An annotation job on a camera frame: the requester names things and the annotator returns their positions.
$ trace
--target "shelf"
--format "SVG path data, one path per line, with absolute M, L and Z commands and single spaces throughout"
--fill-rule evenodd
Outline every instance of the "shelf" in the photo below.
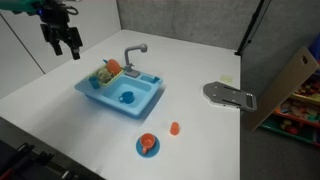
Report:
M 317 128 L 320 128 L 320 124 L 319 123 L 310 122 L 310 121 L 307 121 L 307 120 L 302 119 L 302 118 L 298 118 L 298 117 L 290 115 L 290 114 L 281 113 L 279 107 L 276 108 L 273 111 L 273 114 L 277 115 L 277 116 L 281 116 L 281 117 L 287 118 L 287 119 L 291 119 L 291 120 L 294 120 L 294 121 L 298 121 L 298 122 L 301 122 L 301 123 L 304 123 L 304 124 L 309 124 L 309 125 L 317 127 Z
M 271 115 L 269 116 L 262 124 L 261 127 L 292 137 L 294 139 L 298 139 L 300 141 L 304 141 L 310 144 L 315 144 L 314 143 L 314 128 L 312 128 L 311 126 L 305 126 L 303 128 L 299 128 L 299 133 L 297 135 L 293 135 L 290 133 L 287 133 L 285 131 L 283 131 L 280 128 L 280 125 L 282 123 L 283 118 L 279 117 L 279 116 L 275 116 L 275 115 Z
M 290 99 L 294 99 L 294 100 L 298 100 L 298 101 L 302 101 L 302 102 L 307 102 L 307 103 L 311 103 L 311 104 L 320 106 L 320 101 L 319 100 L 316 100 L 316 99 L 311 98 L 311 97 L 299 95 L 299 94 L 296 94 L 296 93 L 292 93 L 292 95 L 290 96 Z

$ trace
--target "orange toy cup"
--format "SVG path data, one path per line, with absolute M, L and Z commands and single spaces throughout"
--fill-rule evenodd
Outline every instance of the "orange toy cup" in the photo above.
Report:
M 151 149 L 156 142 L 154 135 L 146 133 L 140 137 L 140 144 L 142 145 L 142 153 L 146 154 L 149 149 Z
M 119 63 L 114 59 L 109 59 L 106 67 L 113 75 L 117 75 L 121 71 Z
M 177 134 L 179 134 L 179 132 L 180 132 L 179 124 L 177 122 L 173 122 L 171 124 L 170 133 L 172 135 L 177 135 Z

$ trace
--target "silver faucet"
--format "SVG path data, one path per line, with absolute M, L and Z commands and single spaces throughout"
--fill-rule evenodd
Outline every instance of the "silver faucet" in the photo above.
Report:
M 131 77 L 134 77 L 134 78 L 138 77 L 140 72 L 132 69 L 133 64 L 129 62 L 128 53 L 129 53 L 129 51 L 133 51 L 133 50 L 137 50 L 137 49 L 140 49 L 141 52 L 145 53 L 148 51 L 148 46 L 146 44 L 131 46 L 131 47 L 126 48 L 126 50 L 124 51 L 124 57 L 126 59 L 126 66 L 125 66 L 124 74 L 131 76 Z

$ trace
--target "toy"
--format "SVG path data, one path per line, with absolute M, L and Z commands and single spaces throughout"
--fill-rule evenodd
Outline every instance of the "toy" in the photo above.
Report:
M 280 113 L 289 114 L 313 123 L 320 120 L 320 111 L 308 104 L 296 100 L 287 100 L 280 106 Z
M 178 135 L 179 132 L 180 132 L 180 126 L 179 126 L 179 124 L 178 124 L 177 122 L 173 122 L 173 123 L 171 124 L 170 133 L 171 133 L 172 135 Z
M 150 133 L 143 134 L 140 137 L 140 144 L 142 145 L 142 153 L 147 154 L 148 150 L 153 147 L 155 141 L 156 139 L 154 135 Z
M 121 67 L 120 67 L 119 63 L 114 59 L 109 59 L 106 68 L 113 75 L 117 75 L 121 71 Z
M 294 126 L 287 126 L 286 128 L 285 128 L 285 131 L 286 132 L 288 132 L 288 133 L 290 133 L 290 134 L 294 134 L 294 135 L 296 135 L 296 134 L 298 134 L 298 128 L 296 128 L 296 127 L 294 127 Z
M 102 84 L 108 83 L 114 76 L 104 67 L 98 71 L 99 82 Z
M 292 124 L 292 121 L 286 119 L 286 120 L 283 121 L 283 124 L 284 124 L 284 125 L 291 125 L 291 124 Z
M 134 94 L 131 91 L 126 91 L 122 93 L 122 95 L 119 97 L 119 101 L 121 103 L 131 104 L 134 101 Z
M 142 153 L 142 145 L 140 143 L 140 137 L 137 139 L 137 142 L 136 142 L 136 151 L 137 153 L 141 156 L 141 157 L 144 157 L 144 158 L 151 158 L 155 155 L 158 154 L 159 150 L 160 150 L 160 141 L 159 139 L 157 138 L 157 136 L 155 136 L 155 142 L 154 142 L 154 145 L 151 149 L 148 150 L 148 152 L 146 154 L 143 154 Z
M 99 89 L 100 88 L 99 79 L 97 78 L 97 76 L 89 77 L 89 82 L 90 82 L 90 84 L 91 84 L 93 89 Z
M 281 125 L 280 125 L 280 128 L 281 128 L 282 130 L 285 130 L 285 129 L 286 129 L 286 126 L 287 126 L 287 125 L 285 125 L 285 124 L 281 124 Z
M 305 81 L 300 88 L 295 91 L 295 94 L 302 96 L 319 99 L 320 93 L 320 79 L 317 76 L 311 76 L 307 81 Z

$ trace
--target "toy sink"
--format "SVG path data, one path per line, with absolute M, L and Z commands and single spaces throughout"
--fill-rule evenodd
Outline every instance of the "toy sink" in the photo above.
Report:
M 122 71 L 114 77 L 107 85 L 94 89 L 89 77 L 75 85 L 75 89 L 85 95 L 98 100 L 104 104 L 114 107 L 122 112 L 139 117 L 158 91 L 163 80 L 140 72 L 136 78 L 129 77 Z M 123 103 L 119 100 L 124 92 L 131 91 L 134 96 L 132 103 Z

